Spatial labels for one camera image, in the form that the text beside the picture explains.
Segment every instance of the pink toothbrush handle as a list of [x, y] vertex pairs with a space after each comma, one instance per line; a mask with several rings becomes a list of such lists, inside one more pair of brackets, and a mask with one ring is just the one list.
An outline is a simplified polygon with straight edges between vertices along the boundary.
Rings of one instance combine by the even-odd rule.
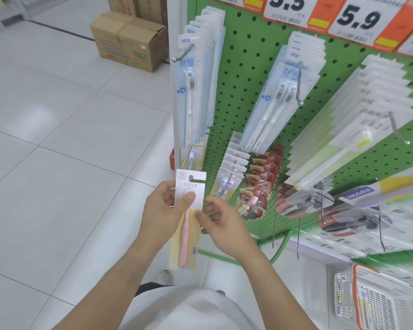
[[190, 210], [185, 212], [185, 220], [182, 226], [181, 250], [179, 253], [179, 267], [185, 268], [188, 259], [188, 236], [190, 234]]

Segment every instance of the green display rack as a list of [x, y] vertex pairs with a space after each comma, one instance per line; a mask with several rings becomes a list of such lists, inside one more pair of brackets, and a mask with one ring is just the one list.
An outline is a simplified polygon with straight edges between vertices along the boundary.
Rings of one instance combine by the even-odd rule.
[[[188, 21], [194, 20], [206, 6], [226, 10], [226, 36], [219, 68], [215, 122], [210, 127], [204, 160], [204, 171], [207, 172], [206, 192], [209, 193], [232, 132], [243, 132], [275, 57], [281, 46], [287, 44], [292, 31], [298, 29], [264, 20], [261, 15], [213, 0], [188, 0]], [[287, 158], [291, 142], [360, 66], [361, 61], [369, 54], [379, 53], [346, 40], [317, 36], [326, 41], [326, 65], [320, 72], [321, 78], [316, 86], [307, 97], [302, 97], [304, 105], [299, 107], [274, 142], [285, 148], [285, 160], [278, 182], [287, 178], [285, 172], [289, 164]], [[396, 54], [381, 56], [391, 60], [396, 58], [405, 65], [405, 77], [411, 81], [409, 86], [413, 89], [413, 58]], [[335, 188], [331, 193], [338, 194], [358, 185], [374, 183], [412, 167], [413, 121], [402, 127], [400, 133], [411, 142], [410, 145], [403, 144], [394, 136], [385, 138], [333, 174]], [[235, 204], [238, 194], [236, 191], [230, 200], [231, 204]], [[300, 224], [316, 220], [316, 214], [310, 214], [301, 218]], [[277, 214], [273, 197], [262, 219], [245, 224], [250, 233], [260, 238], [259, 244], [262, 245], [297, 228], [299, 220]]]

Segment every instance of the black floor strip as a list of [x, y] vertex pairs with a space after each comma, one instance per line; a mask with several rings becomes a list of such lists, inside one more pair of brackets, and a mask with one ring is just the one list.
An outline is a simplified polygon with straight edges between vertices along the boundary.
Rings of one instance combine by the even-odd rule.
[[62, 33], [67, 33], [67, 34], [73, 35], [73, 36], [75, 36], [75, 37], [84, 38], [84, 39], [90, 40], [91, 42], [94, 42], [94, 41], [95, 41], [93, 38], [89, 38], [89, 37], [86, 37], [86, 36], [82, 36], [82, 35], [79, 35], [79, 34], [77, 34], [77, 33], [71, 33], [70, 31], [63, 30], [63, 29], [60, 29], [60, 28], [58, 28], [58, 27], [54, 27], [54, 26], [51, 26], [51, 25], [47, 25], [47, 24], [44, 24], [44, 23], [37, 22], [37, 21], [28, 20], [28, 22], [31, 22], [31, 23], [34, 23], [34, 24], [38, 24], [38, 25], [41, 25], [41, 26], [44, 26], [44, 27], [47, 27], [47, 28], [50, 28], [50, 29], [54, 29], [54, 30], [60, 31], [60, 32], [62, 32]]

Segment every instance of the white shirt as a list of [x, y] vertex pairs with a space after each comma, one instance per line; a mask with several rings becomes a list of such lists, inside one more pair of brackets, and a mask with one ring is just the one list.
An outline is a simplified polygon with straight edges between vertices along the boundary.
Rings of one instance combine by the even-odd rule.
[[161, 287], [132, 301], [120, 330], [257, 330], [231, 299], [209, 289]]

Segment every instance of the shoe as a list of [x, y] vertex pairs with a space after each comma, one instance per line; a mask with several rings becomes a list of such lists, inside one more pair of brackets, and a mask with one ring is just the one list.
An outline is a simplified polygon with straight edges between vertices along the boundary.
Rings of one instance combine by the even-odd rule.
[[154, 278], [153, 282], [164, 286], [171, 286], [173, 285], [173, 278], [170, 271], [164, 270]]

